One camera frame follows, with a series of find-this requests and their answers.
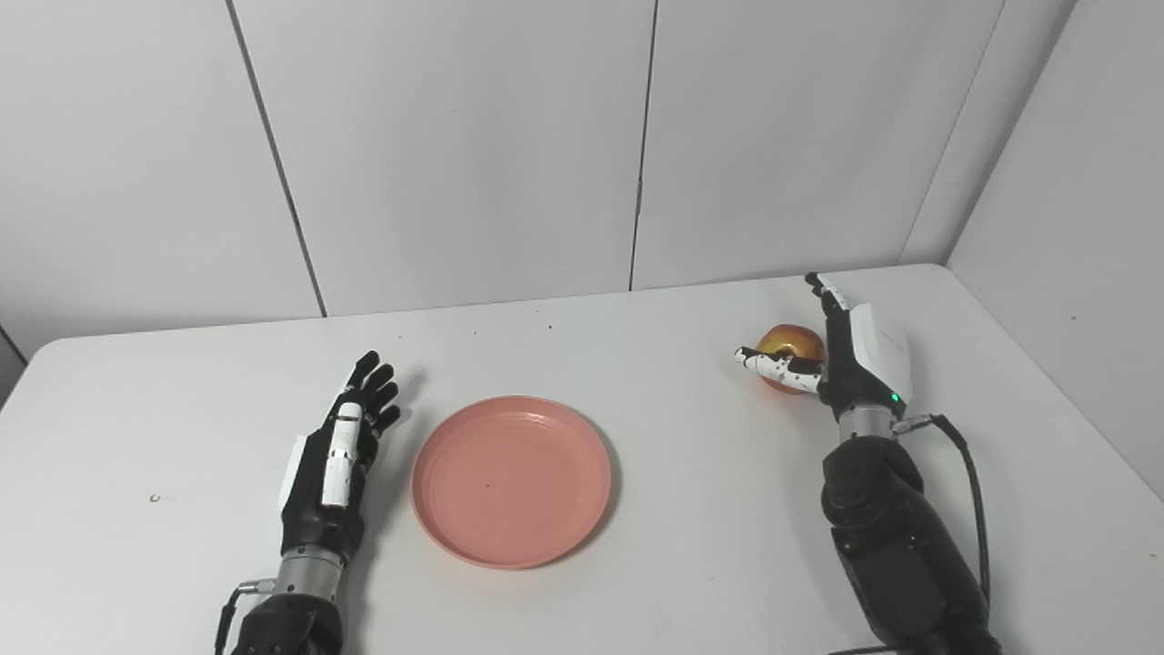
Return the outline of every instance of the apple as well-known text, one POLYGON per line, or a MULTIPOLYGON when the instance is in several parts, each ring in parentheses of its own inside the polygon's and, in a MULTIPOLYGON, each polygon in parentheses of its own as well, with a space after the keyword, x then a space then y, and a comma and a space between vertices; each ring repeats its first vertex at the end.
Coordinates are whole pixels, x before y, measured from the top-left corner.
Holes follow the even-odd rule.
MULTIPOLYGON (((816 333, 801 325, 781 322, 768 330, 768 334, 755 346, 755 350, 767 354, 792 354, 795 357, 824 361, 824 342, 816 333)), ((804 392, 786 387, 780 383, 774 383, 767 378, 761 378, 773 390, 779 390, 786 394, 802 394, 804 392)))

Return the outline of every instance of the pink plate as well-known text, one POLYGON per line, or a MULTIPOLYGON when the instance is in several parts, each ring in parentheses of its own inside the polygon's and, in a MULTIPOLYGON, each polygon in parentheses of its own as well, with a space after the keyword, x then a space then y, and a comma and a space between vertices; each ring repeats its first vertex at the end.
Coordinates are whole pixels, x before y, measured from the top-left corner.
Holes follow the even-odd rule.
POLYGON ((594 428, 535 398, 461 410, 436 427, 412 465, 412 507, 428 536, 492 569, 566 555, 609 499, 610 460, 594 428))

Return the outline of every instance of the black cable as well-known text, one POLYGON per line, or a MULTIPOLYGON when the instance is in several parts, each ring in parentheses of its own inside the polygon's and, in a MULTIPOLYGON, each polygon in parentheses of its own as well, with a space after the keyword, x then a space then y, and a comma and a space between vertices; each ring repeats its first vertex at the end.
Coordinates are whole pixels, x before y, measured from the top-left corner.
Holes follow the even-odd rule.
POLYGON ((222 650, 226 649, 226 638, 230 634, 230 621, 234 620, 234 608, 242 592, 235 589, 230 592, 230 600, 227 600, 226 605, 222 606, 222 614, 219 615, 218 636, 214 638, 214 655, 222 655, 222 650))
POLYGON ((966 476, 970 478, 970 493, 974 500, 974 527, 978 528, 978 584, 982 588, 982 596, 986 597, 986 605, 991 604, 991 549, 986 541, 986 507, 982 505, 982 484, 978 480, 978 469, 974 467, 974 458, 970 456, 970 447, 966 439, 961 436, 958 428, 945 418, 944 414, 931 414, 939 430, 950 437, 953 446, 961 453, 961 460, 966 463, 966 476))
POLYGON ((829 655, 865 655, 866 653, 888 653, 904 648, 903 646, 864 646, 861 648, 849 648, 847 650, 833 650, 829 655))

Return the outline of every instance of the robotic arm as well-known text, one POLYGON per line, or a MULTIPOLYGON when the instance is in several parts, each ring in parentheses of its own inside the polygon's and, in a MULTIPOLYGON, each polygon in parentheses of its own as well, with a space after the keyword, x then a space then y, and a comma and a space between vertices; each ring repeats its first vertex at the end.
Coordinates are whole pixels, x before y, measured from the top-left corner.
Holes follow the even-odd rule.
POLYGON ((283 556, 275 579, 239 585, 222 608, 221 655, 241 593, 272 593, 242 621, 234 655, 338 655, 343 626, 335 595, 364 535, 360 507, 379 436, 400 418, 392 366, 371 351, 356 363, 324 425, 304 443, 283 505, 283 556))
POLYGON ((901 332, 872 305, 850 307, 823 276, 805 276, 825 314, 828 363, 739 349, 737 362, 819 394, 840 446, 824 460, 821 505, 832 541, 873 633, 863 653, 1001 655, 987 628, 989 564, 978 475, 966 442, 941 415, 904 419, 913 396, 901 332), (924 497, 921 472, 897 436, 935 425, 963 455, 974 492, 981 584, 924 497))

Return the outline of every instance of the table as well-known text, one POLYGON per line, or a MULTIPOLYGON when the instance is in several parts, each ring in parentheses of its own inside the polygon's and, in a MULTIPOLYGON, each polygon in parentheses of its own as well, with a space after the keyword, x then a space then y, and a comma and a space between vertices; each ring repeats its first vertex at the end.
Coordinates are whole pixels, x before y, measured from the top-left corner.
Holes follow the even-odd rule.
MULTIPOLYGON (((949 271, 830 277, 904 323, 913 410, 945 413, 971 442, 1007 653, 1157 652, 1164 504, 949 271)), ((318 426, 368 349, 396 364, 405 417, 369 483, 369 535, 342 590, 346 655, 875 643, 818 506, 830 413, 732 362, 786 321, 823 330, 799 278, 50 344, 0 413, 5 649, 208 653, 230 589, 278 564, 294 435, 318 426), (530 571, 453 558, 410 507, 423 440, 501 394, 563 403, 612 449, 609 520, 530 571)), ((957 451, 936 430, 904 441, 973 554, 957 451)))

